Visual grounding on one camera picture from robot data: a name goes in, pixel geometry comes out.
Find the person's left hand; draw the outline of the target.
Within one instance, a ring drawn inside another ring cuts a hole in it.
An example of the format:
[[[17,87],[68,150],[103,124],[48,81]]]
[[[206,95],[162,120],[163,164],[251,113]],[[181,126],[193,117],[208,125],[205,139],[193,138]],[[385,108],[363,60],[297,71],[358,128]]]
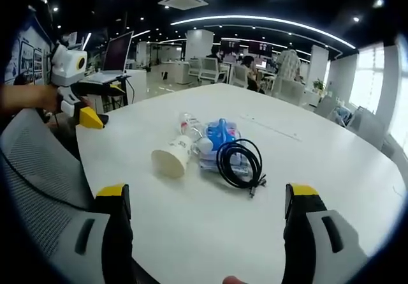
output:
[[[61,95],[51,85],[32,86],[33,107],[57,113],[61,111]]]

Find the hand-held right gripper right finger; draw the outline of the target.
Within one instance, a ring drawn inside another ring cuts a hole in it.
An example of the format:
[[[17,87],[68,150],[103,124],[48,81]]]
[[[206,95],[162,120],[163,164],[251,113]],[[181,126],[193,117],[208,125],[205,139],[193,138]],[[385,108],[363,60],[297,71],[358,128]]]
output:
[[[283,283],[347,283],[367,261],[357,231],[311,186],[286,185]]]

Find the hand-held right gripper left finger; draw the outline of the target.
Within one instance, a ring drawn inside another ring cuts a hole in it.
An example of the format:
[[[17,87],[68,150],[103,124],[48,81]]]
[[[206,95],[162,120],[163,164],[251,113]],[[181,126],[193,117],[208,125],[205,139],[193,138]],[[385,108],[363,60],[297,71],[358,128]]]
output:
[[[52,265],[69,283],[133,283],[129,186],[98,192],[59,236]]]

